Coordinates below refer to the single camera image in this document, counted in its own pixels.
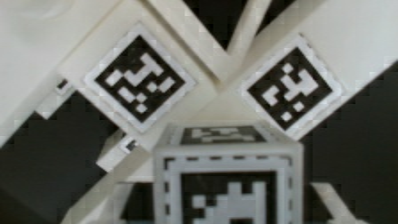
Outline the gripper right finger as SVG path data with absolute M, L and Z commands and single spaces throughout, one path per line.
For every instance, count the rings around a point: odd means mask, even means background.
M 331 213 L 327 224 L 368 224 L 356 218 L 331 183 L 313 182 L 311 186 Z

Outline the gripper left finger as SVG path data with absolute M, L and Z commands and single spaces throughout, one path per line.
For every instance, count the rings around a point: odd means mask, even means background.
M 141 192 L 132 183 L 119 183 L 112 196 L 110 224 L 137 224 L 141 221 Z

